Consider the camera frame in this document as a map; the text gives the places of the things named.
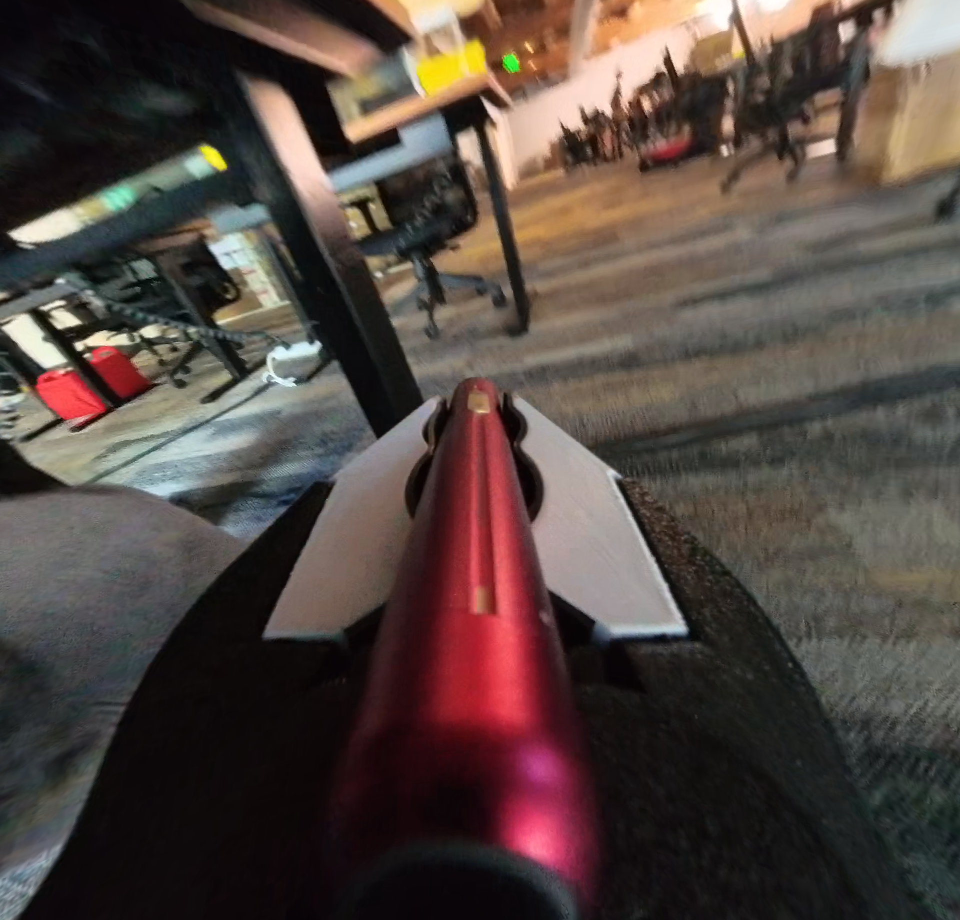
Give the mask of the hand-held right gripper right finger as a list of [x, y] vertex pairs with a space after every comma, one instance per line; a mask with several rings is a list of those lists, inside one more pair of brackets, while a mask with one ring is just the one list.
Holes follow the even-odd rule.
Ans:
[[548, 590], [591, 621], [600, 646], [688, 639], [620, 474], [526, 400], [512, 405], [524, 427], [519, 449], [542, 483], [532, 530]]

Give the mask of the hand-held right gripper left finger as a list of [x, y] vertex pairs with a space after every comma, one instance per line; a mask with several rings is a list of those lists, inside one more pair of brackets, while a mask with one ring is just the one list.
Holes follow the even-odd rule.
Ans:
[[341, 642], [386, 601], [412, 528], [406, 485], [440, 405], [430, 398], [336, 474], [264, 640]]

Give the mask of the red electric screwdriver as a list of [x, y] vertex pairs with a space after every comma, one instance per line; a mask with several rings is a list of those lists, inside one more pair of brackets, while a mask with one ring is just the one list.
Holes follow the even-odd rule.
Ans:
[[332, 780], [325, 918], [584, 918], [586, 740], [503, 403], [447, 405]]

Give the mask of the white power strip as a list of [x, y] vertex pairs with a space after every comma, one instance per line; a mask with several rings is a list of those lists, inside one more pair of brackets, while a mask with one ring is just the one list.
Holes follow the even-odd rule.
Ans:
[[326, 352], [317, 340], [280, 343], [267, 353], [262, 381], [267, 386], [296, 388], [312, 379], [326, 363]]

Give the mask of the person's leg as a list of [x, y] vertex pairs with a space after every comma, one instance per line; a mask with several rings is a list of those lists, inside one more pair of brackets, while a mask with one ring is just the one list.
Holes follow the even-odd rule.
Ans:
[[150, 663], [245, 547], [121, 486], [2, 500], [2, 878], [59, 853]]

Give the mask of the red storage box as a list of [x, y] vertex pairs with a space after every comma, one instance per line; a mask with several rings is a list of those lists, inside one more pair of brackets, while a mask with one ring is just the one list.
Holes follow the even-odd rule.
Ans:
[[123, 402], [138, 398], [156, 386], [117, 348], [93, 348], [89, 354], [89, 363], [103, 383]]
[[72, 433], [89, 427], [113, 410], [72, 369], [45, 371], [38, 376], [34, 391]]

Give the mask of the black office chair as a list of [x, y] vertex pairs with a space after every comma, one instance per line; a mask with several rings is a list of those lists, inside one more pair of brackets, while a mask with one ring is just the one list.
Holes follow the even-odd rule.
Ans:
[[448, 289], [471, 289], [497, 309], [508, 305], [502, 287], [475, 274], [439, 271], [434, 260], [476, 226], [479, 208], [464, 162], [451, 153], [394, 173], [374, 183], [390, 224], [372, 228], [359, 240], [366, 258], [394, 255], [412, 266], [417, 307], [426, 314], [424, 333], [438, 338], [436, 311]]

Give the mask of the wooden table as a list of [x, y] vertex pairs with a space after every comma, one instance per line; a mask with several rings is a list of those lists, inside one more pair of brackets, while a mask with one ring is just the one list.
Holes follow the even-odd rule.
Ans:
[[[334, 192], [346, 196], [369, 185], [375, 186], [378, 180], [394, 173], [451, 153], [466, 164], [456, 136], [472, 130], [479, 144], [486, 187], [507, 267], [519, 324], [516, 331], [525, 334], [530, 326], [531, 304], [522, 275], [507, 188], [488, 134], [489, 108], [493, 106], [508, 107], [510, 98], [489, 74], [463, 79], [433, 97], [411, 95], [380, 106], [366, 116], [344, 123], [343, 130], [354, 154], [336, 166], [329, 177]], [[366, 207], [363, 207], [362, 214], [368, 224], [367, 232], [380, 228]]]

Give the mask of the row of black office chairs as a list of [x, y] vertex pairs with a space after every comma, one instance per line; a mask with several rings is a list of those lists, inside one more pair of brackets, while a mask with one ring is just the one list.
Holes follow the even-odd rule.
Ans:
[[737, 160], [720, 190], [727, 194], [763, 157], [787, 162], [793, 182], [808, 156], [811, 141], [798, 135], [809, 126], [816, 100], [836, 93], [838, 120], [834, 156], [845, 166], [853, 156], [860, 105], [870, 79], [871, 32], [876, 6], [866, 2], [836, 11], [831, 4], [814, 10], [808, 25], [757, 50], [739, 13], [734, 31], [746, 43], [741, 58], [707, 74], [692, 64], [678, 73], [668, 49], [663, 66], [646, 83], [623, 96], [618, 72], [607, 111], [581, 109], [578, 128], [559, 125], [558, 157], [564, 171], [622, 159], [631, 151], [640, 171], [676, 167], [724, 149], [738, 155], [756, 143], [754, 153]]

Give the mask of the yellow storage bin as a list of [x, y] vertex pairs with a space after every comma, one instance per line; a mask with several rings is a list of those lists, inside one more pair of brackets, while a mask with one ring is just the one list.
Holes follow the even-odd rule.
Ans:
[[448, 52], [418, 55], [414, 61], [417, 88], [424, 97], [433, 97], [459, 81], [488, 72], [483, 42], [469, 39]]

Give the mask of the pale cabinet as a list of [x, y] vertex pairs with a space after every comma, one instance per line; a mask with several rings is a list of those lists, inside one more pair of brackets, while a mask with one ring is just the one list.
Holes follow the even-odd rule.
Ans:
[[901, 0], [870, 59], [851, 167], [877, 185], [958, 166], [959, 0]]

